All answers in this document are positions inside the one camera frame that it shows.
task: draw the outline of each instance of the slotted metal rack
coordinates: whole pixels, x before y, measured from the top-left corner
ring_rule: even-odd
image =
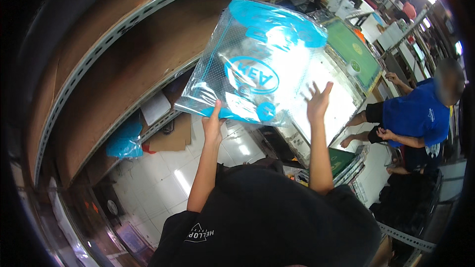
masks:
[[[45,148],[47,142],[50,138],[51,131],[56,123],[59,113],[63,109],[66,101],[68,100],[71,92],[79,83],[84,74],[91,68],[91,66],[98,60],[98,58],[122,35],[129,31],[132,27],[143,21],[149,15],[153,14],[157,10],[163,8],[164,6],[172,3],[175,0],[146,0],[140,2],[134,7],[133,10],[128,12],[120,21],[116,22],[113,26],[108,27],[106,33],[103,33],[99,38],[94,42],[94,44],[87,50],[87,52],[80,57],[80,61],[77,65],[71,70],[68,77],[62,83],[58,94],[54,98],[54,101],[49,108],[47,117],[45,118],[45,123],[41,128],[41,133],[38,138],[38,151],[36,154],[36,159],[34,164],[30,163],[30,169],[32,169],[32,181],[33,185],[38,185],[39,171],[41,163],[43,160]],[[88,157],[82,163],[82,166],[87,162],[87,160],[92,156],[92,154],[97,151],[98,147],[105,142],[105,140],[120,126],[120,124],[125,121],[135,110],[140,107],[140,104],[150,98],[154,93],[161,90],[164,86],[175,80],[179,75],[183,74],[188,69],[192,68],[199,58],[193,60],[191,63],[178,68],[173,74],[170,74],[166,77],[161,83],[156,85],[154,89],[150,91],[149,94],[140,98],[136,101],[127,111],[123,113],[119,120],[114,122],[112,126],[108,129],[107,133],[97,142],[94,148],[90,151]],[[148,132],[148,137],[152,135],[152,132],[158,131],[165,123],[169,120],[159,120]]]

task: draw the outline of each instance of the blue printed logo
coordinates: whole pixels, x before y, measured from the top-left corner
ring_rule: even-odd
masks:
[[[236,86],[248,85],[253,94],[272,93],[279,87],[277,73],[264,62],[246,56],[229,59],[224,65],[224,71],[231,84]]]

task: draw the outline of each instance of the plastic bag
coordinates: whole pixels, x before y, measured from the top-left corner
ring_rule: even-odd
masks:
[[[175,109],[288,126],[303,99],[309,64],[326,44],[325,29],[306,15],[255,0],[232,0],[221,15]]]
[[[108,157],[135,158],[143,156],[140,131],[142,124],[138,118],[125,121],[107,141],[105,152]]]

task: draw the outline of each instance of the paper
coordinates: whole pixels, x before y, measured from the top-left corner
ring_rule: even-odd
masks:
[[[164,116],[171,109],[171,104],[162,91],[155,94],[140,107],[143,117],[148,126],[151,126],[159,118]]]

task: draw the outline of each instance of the green mat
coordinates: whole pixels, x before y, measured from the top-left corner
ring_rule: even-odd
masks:
[[[332,166],[332,175],[335,178],[343,169],[345,169],[348,164],[355,157],[354,153],[338,150],[336,148],[328,148],[328,153],[330,155],[330,165]]]
[[[346,62],[358,62],[361,72],[356,76],[361,88],[368,93],[381,72],[381,67],[369,49],[351,29],[337,18],[325,25],[328,44]]]

